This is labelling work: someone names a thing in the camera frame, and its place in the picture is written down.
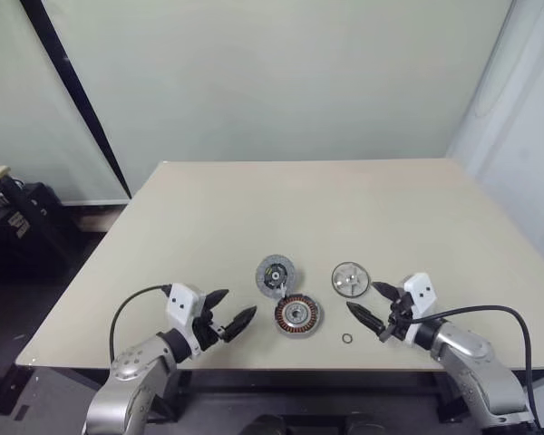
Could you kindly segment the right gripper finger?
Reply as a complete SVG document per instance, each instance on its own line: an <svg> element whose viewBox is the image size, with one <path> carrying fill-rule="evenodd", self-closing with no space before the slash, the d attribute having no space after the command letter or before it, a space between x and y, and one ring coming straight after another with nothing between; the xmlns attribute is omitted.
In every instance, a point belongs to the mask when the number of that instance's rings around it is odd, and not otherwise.
<svg viewBox="0 0 544 435"><path fill-rule="evenodd" d="M347 302L346 306L353 317L374 334L382 334L385 331L384 323L367 308L354 302Z"/></svg>
<svg viewBox="0 0 544 435"><path fill-rule="evenodd" d="M401 298L399 288L394 285L390 285L385 282L373 282L372 286L381 296L390 301L397 301Z"/></svg>

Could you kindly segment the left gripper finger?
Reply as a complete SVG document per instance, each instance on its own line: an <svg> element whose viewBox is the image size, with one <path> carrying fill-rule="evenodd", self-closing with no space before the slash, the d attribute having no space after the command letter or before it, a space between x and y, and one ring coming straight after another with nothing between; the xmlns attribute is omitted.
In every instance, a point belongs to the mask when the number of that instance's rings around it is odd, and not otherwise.
<svg viewBox="0 0 544 435"><path fill-rule="evenodd" d="M204 307L214 308L228 295L228 293L228 289L219 289L207 294L204 301Z"/></svg>
<svg viewBox="0 0 544 435"><path fill-rule="evenodd" d="M257 312L257 307L251 306L237 314L232 322L225 327L224 339L233 340L240 335L250 324Z"/></svg>

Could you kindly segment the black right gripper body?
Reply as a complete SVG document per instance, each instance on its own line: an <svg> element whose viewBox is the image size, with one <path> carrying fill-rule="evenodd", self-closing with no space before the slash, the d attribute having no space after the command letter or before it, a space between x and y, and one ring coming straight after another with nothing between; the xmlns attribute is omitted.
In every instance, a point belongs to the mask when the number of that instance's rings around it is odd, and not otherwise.
<svg viewBox="0 0 544 435"><path fill-rule="evenodd" d="M405 339L408 329L411 326L410 322L413 319L412 307L413 298L409 293L404 293L391 303L391 313L388 317L388 325L379 335L379 340L382 343L385 343L391 337L394 337L399 341Z"/></svg>

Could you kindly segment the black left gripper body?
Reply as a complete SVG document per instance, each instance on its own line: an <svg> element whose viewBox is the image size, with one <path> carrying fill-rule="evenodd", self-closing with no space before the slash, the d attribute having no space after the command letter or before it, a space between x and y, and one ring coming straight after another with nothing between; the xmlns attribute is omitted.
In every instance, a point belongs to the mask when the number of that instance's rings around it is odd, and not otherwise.
<svg viewBox="0 0 544 435"><path fill-rule="evenodd" d="M201 351L207 351L208 348L219 341L229 343L233 340L233 337L226 328L223 328L220 333L217 332L217 329L213 328L212 310L214 307L214 304L205 303L201 315L195 317L192 323L192 331Z"/></svg>

